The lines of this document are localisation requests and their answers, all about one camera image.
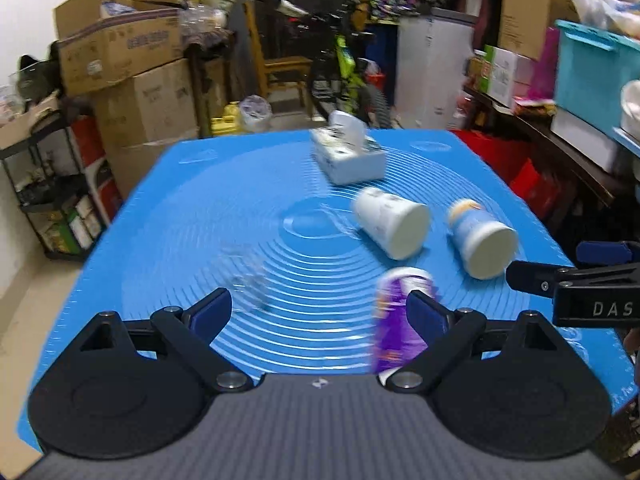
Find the purple paper cup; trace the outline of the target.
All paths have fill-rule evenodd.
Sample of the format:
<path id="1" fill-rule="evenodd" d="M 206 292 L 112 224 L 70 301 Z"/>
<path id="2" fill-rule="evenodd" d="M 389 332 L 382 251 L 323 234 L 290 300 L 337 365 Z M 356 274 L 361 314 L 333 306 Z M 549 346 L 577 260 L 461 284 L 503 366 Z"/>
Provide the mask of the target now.
<path id="1" fill-rule="evenodd" d="M 382 385 L 387 378 L 427 348 L 407 318 L 406 302 L 413 290 L 437 298 L 431 274 L 401 266 L 387 271 L 376 286 L 372 368 Z"/>

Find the blue printed paper cup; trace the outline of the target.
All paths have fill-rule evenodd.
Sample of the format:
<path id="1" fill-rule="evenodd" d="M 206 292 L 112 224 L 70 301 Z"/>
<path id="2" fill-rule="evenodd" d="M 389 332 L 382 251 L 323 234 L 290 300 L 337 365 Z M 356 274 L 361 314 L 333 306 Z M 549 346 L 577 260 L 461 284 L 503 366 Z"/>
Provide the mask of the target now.
<path id="1" fill-rule="evenodd" d="M 466 273 L 477 280 L 503 274 L 518 252 L 518 233 L 470 198 L 449 207 L 448 226 Z"/>

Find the clear plastic cup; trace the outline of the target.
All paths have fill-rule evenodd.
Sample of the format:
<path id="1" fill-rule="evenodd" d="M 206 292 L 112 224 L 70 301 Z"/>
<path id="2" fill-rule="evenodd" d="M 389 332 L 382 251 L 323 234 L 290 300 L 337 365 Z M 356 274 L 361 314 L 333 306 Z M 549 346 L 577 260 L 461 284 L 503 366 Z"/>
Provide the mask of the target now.
<path id="1" fill-rule="evenodd" d="M 264 310 L 267 307 L 267 271 L 264 259 L 254 248 L 222 246 L 217 269 L 222 286 L 231 294 L 234 312 Z"/>

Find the plain white paper cup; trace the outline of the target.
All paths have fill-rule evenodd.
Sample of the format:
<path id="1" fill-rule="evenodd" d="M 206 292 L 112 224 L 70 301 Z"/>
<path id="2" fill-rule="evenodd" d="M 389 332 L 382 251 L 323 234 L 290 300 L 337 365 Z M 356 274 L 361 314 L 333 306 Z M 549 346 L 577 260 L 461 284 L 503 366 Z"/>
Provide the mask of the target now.
<path id="1" fill-rule="evenodd" d="M 352 200 L 360 228 L 388 258 L 408 259 L 422 250 L 431 224 L 427 206 L 368 186 Z"/>

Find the dark wooden side table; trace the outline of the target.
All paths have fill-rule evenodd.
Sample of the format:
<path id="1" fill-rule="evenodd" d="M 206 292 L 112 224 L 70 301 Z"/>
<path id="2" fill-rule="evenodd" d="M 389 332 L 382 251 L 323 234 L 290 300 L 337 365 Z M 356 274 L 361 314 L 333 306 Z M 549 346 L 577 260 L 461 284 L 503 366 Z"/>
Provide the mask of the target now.
<path id="1" fill-rule="evenodd" d="M 527 143 L 536 169 L 558 180 L 561 199 L 542 223 L 559 244 L 573 247 L 582 240 L 639 239 L 639 204 L 631 174 L 616 176 L 602 170 L 558 138 L 550 129 L 549 117 L 511 115 L 469 84 L 463 91 L 474 100 L 469 125 L 475 125 L 477 117 L 485 114 L 481 132 Z"/>

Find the red shopping bag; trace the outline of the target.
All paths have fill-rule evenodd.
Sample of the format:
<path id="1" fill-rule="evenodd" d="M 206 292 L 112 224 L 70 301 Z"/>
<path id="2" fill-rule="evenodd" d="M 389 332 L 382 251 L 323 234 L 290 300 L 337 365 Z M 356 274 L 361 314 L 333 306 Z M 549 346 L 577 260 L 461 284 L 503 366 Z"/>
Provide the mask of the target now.
<path id="1" fill-rule="evenodd" d="M 549 171 L 534 164 L 534 146 L 526 141 L 488 136 L 476 130 L 452 129 L 466 146 L 524 200 L 539 219 L 546 218 L 558 204 L 562 186 Z"/>

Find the blue silicone baking mat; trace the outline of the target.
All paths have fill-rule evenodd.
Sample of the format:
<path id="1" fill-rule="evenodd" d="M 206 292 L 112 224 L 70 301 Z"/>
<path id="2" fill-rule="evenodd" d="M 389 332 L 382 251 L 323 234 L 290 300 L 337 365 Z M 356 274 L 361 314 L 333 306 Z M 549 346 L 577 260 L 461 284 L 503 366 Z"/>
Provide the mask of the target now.
<path id="1" fill-rule="evenodd" d="M 488 318 L 515 318 L 548 299 L 466 274 L 447 212 L 472 198 L 518 232 L 522 259 L 564 263 L 528 207 L 454 134 L 385 130 L 382 189 L 427 206 L 431 226 L 409 263 L 438 298 Z M 364 373 L 371 365 L 378 279 L 393 267 L 356 221 L 351 186 L 332 185 L 307 131 L 223 136 L 168 150 L 102 235 L 43 344 L 43 373 L 96 313 L 147 318 L 225 287 L 232 318 L 215 349 L 250 377 Z"/>

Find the green white product box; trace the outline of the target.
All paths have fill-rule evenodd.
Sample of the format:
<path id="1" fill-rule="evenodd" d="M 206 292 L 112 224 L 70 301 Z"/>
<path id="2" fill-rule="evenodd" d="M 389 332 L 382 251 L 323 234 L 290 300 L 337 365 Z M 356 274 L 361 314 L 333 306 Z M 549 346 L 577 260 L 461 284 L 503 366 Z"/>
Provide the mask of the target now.
<path id="1" fill-rule="evenodd" d="M 531 58 L 497 47 L 487 47 L 489 64 L 486 94 L 500 105 L 513 108 L 516 98 L 526 96 L 533 79 L 535 62 Z"/>

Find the white tissue box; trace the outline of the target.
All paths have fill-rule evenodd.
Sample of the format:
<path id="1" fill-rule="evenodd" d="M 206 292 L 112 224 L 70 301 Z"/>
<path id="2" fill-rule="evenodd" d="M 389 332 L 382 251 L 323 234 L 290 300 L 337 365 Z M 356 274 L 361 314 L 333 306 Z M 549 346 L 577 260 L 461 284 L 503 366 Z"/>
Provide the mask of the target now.
<path id="1" fill-rule="evenodd" d="M 350 185 L 385 178 L 387 155 L 368 136 L 367 125 L 334 110 L 325 127 L 310 130 L 311 156 L 334 185 Z"/>

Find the lower cardboard box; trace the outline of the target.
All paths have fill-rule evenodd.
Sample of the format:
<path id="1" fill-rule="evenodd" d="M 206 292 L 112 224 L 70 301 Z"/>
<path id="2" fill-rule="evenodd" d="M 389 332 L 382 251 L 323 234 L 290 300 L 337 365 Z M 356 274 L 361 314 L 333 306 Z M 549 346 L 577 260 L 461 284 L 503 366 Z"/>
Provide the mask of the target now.
<path id="1" fill-rule="evenodd" d="M 198 137 L 184 58 L 94 92 L 90 102 L 122 197 L 131 193 L 164 151 Z"/>

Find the white chest freezer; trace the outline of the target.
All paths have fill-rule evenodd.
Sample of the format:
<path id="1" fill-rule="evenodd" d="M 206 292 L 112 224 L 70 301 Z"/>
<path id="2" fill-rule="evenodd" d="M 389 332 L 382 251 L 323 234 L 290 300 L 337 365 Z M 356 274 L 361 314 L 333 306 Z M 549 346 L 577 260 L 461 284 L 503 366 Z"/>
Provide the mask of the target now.
<path id="1" fill-rule="evenodd" d="M 474 16 L 444 9 L 399 20 L 395 110 L 402 128 L 454 124 L 474 25 Z"/>

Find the tall cardboard box right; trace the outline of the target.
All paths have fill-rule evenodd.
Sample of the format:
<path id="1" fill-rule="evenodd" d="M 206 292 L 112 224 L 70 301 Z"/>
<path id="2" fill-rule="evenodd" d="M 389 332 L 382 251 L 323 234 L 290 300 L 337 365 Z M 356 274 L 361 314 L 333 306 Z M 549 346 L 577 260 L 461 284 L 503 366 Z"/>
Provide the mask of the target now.
<path id="1" fill-rule="evenodd" d="M 557 20 L 579 21 L 572 0 L 502 0 L 498 47 L 538 60 Z"/>

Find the black green bicycle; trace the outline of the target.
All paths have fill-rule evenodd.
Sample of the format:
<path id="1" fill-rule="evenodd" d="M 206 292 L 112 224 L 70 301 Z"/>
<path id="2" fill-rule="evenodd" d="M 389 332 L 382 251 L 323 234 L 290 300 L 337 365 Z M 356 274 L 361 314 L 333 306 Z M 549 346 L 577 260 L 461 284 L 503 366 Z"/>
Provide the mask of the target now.
<path id="1" fill-rule="evenodd" d="M 328 119 L 340 110 L 370 128 L 389 129 L 392 118 L 386 97 L 367 78 L 372 61 L 366 50 L 374 35 L 354 24 L 358 4 L 344 1 L 334 11 L 311 13 L 288 0 L 273 3 L 274 10 L 294 21 L 299 38 L 309 47 L 307 90 L 318 114 Z"/>

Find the wooden chair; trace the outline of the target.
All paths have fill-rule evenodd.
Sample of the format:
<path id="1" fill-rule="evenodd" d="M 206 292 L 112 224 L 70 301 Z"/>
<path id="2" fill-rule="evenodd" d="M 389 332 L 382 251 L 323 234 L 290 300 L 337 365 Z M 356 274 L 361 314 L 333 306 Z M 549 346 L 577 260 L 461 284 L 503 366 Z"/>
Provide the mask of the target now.
<path id="1" fill-rule="evenodd" d="M 268 99 L 273 92 L 296 89 L 300 105 L 309 117 L 314 116 L 314 106 L 307 87 L 311 60 L 300 55 L 265 57 L 257 27 L 255 2 L 256 0 L 245 0 L 242 8 L 250 37 L 250 53 L 254 60 L 259 95 Z"/>

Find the upper open cardboard box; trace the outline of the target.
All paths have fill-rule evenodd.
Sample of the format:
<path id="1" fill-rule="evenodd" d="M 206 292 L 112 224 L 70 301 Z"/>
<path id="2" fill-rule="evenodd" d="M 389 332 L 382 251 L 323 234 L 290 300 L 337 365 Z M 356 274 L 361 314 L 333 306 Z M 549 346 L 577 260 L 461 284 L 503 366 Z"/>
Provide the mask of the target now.
<path id="1" fill-rule="evenodd" d="M 54 11 L 69 96 L 96 92 L 178 60 L 178 0 L 66 0 Z"/>

